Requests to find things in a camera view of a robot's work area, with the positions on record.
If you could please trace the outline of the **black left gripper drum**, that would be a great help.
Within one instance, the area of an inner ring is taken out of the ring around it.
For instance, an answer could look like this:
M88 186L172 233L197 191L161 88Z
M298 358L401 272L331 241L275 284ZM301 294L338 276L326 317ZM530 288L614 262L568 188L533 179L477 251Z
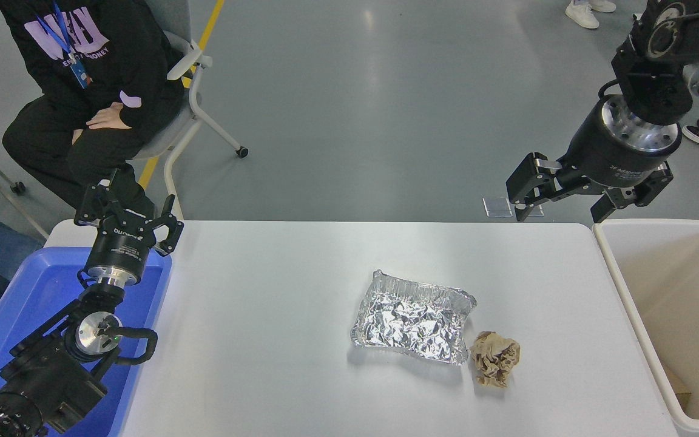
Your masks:
M154 240L153 231L146 230L145 225L146 218L138 214L101 219L86 273L100 276L103 269L116 268L129 276L142 276Z

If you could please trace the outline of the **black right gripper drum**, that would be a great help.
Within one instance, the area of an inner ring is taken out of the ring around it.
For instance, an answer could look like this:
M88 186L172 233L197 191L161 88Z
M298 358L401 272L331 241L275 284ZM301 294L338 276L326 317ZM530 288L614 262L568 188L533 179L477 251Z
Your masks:
M645 180L677 151L681 138L677 123L652 124L630 111L625 102L598 102L560 163L599 185L628 188Z

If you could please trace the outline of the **person's left hand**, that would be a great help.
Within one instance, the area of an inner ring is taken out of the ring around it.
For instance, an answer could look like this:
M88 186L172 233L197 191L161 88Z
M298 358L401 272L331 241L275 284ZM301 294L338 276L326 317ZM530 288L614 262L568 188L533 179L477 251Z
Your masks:
M128 130L131 129L129 125L125 124L120 118L120 113L122 109L125 109L125 105L120 102L113 102L108 108L101 109L95 113L95 115L86 122L86 127L89 129L100 129L100 128L113 128Z

